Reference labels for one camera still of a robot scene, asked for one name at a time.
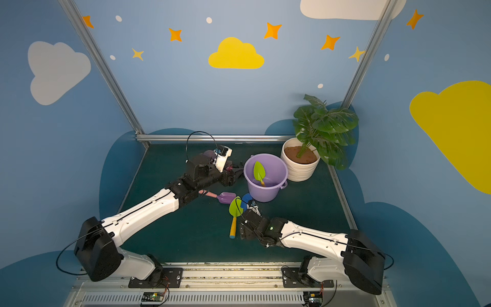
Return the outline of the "pink transparent spray bottle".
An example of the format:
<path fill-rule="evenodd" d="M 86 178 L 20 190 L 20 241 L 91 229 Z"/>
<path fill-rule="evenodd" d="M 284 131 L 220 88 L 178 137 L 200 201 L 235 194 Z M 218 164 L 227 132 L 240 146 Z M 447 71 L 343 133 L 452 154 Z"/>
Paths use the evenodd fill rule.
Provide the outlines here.
<path fill-rule="evenodd" d="M 207 150 L 207 151 L 203 152 L 202 155 L 207 157 L 208 159 L 210 159 L 212 162 L 214 162 L 216 160 L 216 157 L 217 157 L 217 154 L 215 153 L 214 150 Z"/>

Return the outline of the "right aluminium frame post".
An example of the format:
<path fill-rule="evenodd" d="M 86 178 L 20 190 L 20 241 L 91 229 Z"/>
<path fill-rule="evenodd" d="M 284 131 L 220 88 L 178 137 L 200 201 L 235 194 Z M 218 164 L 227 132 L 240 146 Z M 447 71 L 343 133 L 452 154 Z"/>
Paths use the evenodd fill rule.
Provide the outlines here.
<path fill-rule="evenodd" d="M 341 102 L 341 107 L 349 108 L 352 105 L 354 98 L 363 83 L 363 79 L 370 67 L 370 64 L 372 63 L 378 51 L 378 48 L 382 43 L 384 36 L 391 24 L 391 21 L 396 16 L 396 11 L 399 11 L 399 8 L 403 9 L 405 3 L 406 1 L 389 0 L 386 1 L 385 5 L 382 7 L 381 15 L 378 18 L 377 24 L 375 25 L 375 28 L 366 46 L 365 53 L 357 66 L 354 77 L 351 80 L 346 95 Z"/>

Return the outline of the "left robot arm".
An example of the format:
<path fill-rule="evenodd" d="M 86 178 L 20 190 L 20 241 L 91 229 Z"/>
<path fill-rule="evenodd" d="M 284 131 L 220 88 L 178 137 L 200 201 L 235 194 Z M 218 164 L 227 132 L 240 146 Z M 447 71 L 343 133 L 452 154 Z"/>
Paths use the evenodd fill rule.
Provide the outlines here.
<path fill-rule="evenodd" d="M 157 280 L 161 265 L 155 257 L 122 249 L 125 241 L 162 216 L 177 211 L 199 197 L 199 192 L 220 183 L 232 186 L 244 172 L 227 156 L 207 151 L 186 163 L 187 171 L 165 188 L 134 207 L 99 221 L 87 219 L 74 254 L 93 282 L 108 277 Z"/>

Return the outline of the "left aluminium frame post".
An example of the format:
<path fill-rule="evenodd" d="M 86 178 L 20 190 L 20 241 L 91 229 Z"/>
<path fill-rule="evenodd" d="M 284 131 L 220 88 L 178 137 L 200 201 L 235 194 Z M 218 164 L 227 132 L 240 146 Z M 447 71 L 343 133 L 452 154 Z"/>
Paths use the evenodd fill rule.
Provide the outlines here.
<path fill-rule="evenodd" d="M 87 48 L 92 60 L 99 69 L 102 77 L 104 78 L 108 88 L 116 99 L 116 102 L 123 111 L 126 119 L 133 128 L 135 132 L 136 139 L 138 141 L 138 136 L 144 134 L 144 130 L 139 120 L 136 117 L 135 112 L 131 108 L 129 101 L 127 100 L 125 94 L 123 93 L 120 85 L 118 84 L 114 74 L 112 73 L 107 61 L 105 60 L 102 51 L 100 50 L 96 40 L 90 33 L 89 27 L 85 24 L 83 16 L 81 15 L 75 1 L 71 0 L 59 0 L 63 11 L 69 18 L 71 24 L 73 25 L 75 31 L 79 35 L 79 38 L 84 43 Z"/>

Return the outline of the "purple plastic bucket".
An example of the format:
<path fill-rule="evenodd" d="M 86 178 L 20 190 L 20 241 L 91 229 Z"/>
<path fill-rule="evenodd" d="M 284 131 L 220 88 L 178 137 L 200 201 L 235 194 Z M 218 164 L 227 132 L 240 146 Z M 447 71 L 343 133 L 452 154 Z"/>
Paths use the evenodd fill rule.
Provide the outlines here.
<path fill-rule="evenodd" d="M 266 172 L 265 187 L 254 179 L 253 167 L 256 161 L 260 161 Z M 248 183 L 249 194 L 254 200 L 267 203 L 275 199 L 280 190 L 288 186 L 288 168 L 278 156 L 269 153 L 260 153 L 251 156 L 245 163 L 244 176 Z"/>

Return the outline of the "white ribbed plant pot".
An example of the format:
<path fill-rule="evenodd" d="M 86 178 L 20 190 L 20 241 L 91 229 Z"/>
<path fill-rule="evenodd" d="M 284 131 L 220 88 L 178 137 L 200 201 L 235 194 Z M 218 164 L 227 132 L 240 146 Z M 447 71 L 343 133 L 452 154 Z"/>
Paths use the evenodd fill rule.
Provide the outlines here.
<path fill-rule="evenodd" d="M 297 138 L 283 144 L 281 159 L 288 168 L 288 179 L 293 182 L 308 180 L 320 162 L 317 149 L 313 145 L 305 148 Z"/>

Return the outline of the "left small circuit board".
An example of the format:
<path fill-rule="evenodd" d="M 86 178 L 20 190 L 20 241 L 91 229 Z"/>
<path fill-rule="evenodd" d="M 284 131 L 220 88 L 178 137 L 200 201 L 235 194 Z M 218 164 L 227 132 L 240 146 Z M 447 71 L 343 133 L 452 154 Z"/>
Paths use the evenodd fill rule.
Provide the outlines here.
<path fill-rule="evenodd" d="M 166 299 L 166 294 L 163 292 L 144 292 L 141 297 L 141 304 L 162 304 Z"/>

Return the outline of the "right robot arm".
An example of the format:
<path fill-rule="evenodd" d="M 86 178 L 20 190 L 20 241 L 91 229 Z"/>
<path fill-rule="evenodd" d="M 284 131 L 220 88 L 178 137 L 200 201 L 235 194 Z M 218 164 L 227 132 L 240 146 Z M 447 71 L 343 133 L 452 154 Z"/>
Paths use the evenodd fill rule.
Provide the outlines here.
<path fill-rule="evenodd" d="M 322 232 L 283 218 L 268 220 L 253 209 L 241 214 L 239 221 L 242 239 L 256 239 L 265 248 L 278 246 L 313 253 L 304 266 L 312 280 L 350 281 L 368 294 L 382 294 L 386 254 L 363 232 Z"/>

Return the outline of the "small circuit board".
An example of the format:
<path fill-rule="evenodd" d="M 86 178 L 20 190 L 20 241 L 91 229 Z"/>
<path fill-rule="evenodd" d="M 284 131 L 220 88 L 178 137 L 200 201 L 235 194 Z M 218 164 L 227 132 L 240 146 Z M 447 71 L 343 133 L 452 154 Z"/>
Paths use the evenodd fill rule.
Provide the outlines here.
<path fill-rule="evenodd" d="M 304 307 L 321 307 L 323 295 L 320 292 L 303 292 L 303 301 Z"/>
<path fill-rule="evenodd" d="M 144 292 L 141 297 L 141 304 L 162 304 L 166 299 L 166 294 L 163 292 Z"/>

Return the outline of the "back horizontal aluminium bar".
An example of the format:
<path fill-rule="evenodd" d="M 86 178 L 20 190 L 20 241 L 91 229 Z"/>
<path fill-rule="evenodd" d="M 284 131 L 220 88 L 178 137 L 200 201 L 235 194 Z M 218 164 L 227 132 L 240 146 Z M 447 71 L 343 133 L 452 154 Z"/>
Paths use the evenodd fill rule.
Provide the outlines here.
<path fill-rule="evenodd" d="M 213 142 L 217 143 L 257 143 L 257 142 L 284 142 L 293 135 L 215 135 L 208 134 L 137 134 L 136 139 L 140 142 Z"/>

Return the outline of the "green trowel yellow handle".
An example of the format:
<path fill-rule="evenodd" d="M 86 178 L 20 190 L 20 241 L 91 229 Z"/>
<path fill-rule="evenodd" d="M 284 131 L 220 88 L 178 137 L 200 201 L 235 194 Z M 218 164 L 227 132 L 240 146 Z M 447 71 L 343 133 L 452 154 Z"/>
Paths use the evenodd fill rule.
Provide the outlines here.
<path fill-rule="evenodd" d="M 230 239 L 235 239 L 237 231 L 237 218 L 242 215 L 243 209 L 241 207 L 242 200 L 239 196 L 236 196 L 230 203 L 229 213 L 232 216 Z"/>
<path fill-rule="evenodd" d="M 266 172 L 263 164 L 260 161 L 256 161 L 254 163 L 253 175 L 254 175 L 254 179 L 258 181 L 261 184 L 261 186 L 265 187 L 264 179 L 266 176 Z"/>

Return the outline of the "right small circuit board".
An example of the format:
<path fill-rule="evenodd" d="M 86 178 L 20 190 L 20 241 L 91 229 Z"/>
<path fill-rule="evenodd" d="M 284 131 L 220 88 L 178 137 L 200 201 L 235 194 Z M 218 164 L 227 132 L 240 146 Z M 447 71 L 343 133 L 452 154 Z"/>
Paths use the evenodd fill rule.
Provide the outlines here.
<path fill-rule="evenodd" d="M 321 307 L 323 295 L 320 292 L 303 292 L 303 301 L 304 307 Z"/>

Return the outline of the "purple scoop pink handle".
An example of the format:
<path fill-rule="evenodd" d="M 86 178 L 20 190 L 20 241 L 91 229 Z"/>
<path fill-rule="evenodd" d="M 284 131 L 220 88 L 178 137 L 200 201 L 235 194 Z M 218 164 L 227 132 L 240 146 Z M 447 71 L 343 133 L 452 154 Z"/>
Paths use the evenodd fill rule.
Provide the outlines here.
<path fill-rule="evenodd" d="M 219 203 L 226 205 L 229 205 L 237 197 L 235 193 L 222 192 L 220 194 L 216 194 L 204 189 L 200 190 L 199 193 L 201 196 L 215 198 L 219 201 Z"/>

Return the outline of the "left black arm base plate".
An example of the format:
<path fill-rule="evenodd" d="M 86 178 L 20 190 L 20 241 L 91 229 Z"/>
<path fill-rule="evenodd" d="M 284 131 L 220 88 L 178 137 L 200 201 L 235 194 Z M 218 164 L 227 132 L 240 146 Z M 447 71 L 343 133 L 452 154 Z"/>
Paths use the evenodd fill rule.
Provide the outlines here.
<path fill-rule="evenodd" d="M 130 289 L 178 289 L 184 269 L 181 267 L 157 268 L 145 280 L 131 278 Z"/>

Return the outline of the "green artificial monstera plant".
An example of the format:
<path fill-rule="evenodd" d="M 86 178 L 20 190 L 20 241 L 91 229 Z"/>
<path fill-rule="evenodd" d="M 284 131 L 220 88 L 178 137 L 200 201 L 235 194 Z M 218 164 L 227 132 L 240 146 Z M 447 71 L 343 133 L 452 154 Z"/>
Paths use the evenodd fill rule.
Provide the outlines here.
<path fill-rule="evenodd" d="M 356 113 L 345 107 L 328 109 L 325 102 L 305 94 L 308 105 L 294 113 L 295 137 L 302 143 L 296 157 L 301 158 L 314 147 L 322 161 L 344 170 L 348 166 L 345 147 L 354 145 L 354 129 L 359 124 Z"/>

